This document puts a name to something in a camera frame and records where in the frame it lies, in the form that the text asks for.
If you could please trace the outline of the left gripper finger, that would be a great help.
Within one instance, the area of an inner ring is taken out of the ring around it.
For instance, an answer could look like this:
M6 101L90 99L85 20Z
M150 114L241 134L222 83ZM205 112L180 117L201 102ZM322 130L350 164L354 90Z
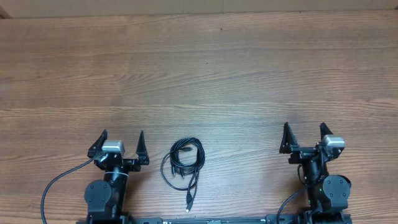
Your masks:
M102 146L108 138L108 130L104 129L103 132L101 133L100 137L93 143L93 145L89 148L87 156L89 158L94 158L95 154L98 151L102 150Z
M140 165L149 165L150 159L147 153L143 131L140 132L139 140L137 143L136 154L138 155L138 160Z

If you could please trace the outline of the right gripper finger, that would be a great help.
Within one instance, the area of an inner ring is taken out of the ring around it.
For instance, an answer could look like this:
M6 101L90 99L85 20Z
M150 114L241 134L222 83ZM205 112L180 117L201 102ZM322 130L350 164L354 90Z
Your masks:
M320 137L324 141L328 136L333 135L329 127L325 123L320 124Z
M284 123L284 131L283 131L279 152L281 154L291 154L298 147L299 144L292 131L292 128L290 127L289 122Z

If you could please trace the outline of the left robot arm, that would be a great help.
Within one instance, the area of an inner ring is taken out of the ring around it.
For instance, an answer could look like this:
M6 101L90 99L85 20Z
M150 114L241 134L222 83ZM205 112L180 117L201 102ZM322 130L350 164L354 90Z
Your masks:
M137 159L126 159L121 140L109 140L105 129L88 150L94 165L104 171L104 177L88 184L85 202L88 205L86 223L134 223L130 213L124 211L124 200L129 173L139 172L149 165L144 132L137 143Z

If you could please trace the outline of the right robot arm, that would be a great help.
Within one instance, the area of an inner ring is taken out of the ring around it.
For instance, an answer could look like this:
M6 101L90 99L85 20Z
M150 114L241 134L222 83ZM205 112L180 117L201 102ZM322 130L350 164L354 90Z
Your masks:
M289 223L351 223L345 215L351 192L351 181L343 175L331 175L326 163L337 159L345 148L345 140L333 134L325 123L320 124L320 141L313 147L299 145L289 123L284 124L279 152L288 154L289 164L297 164L297 175L304 188L287 198L276 214L276 222ZM299 214L282 217L284 207L296 196L307 193L308 208Z

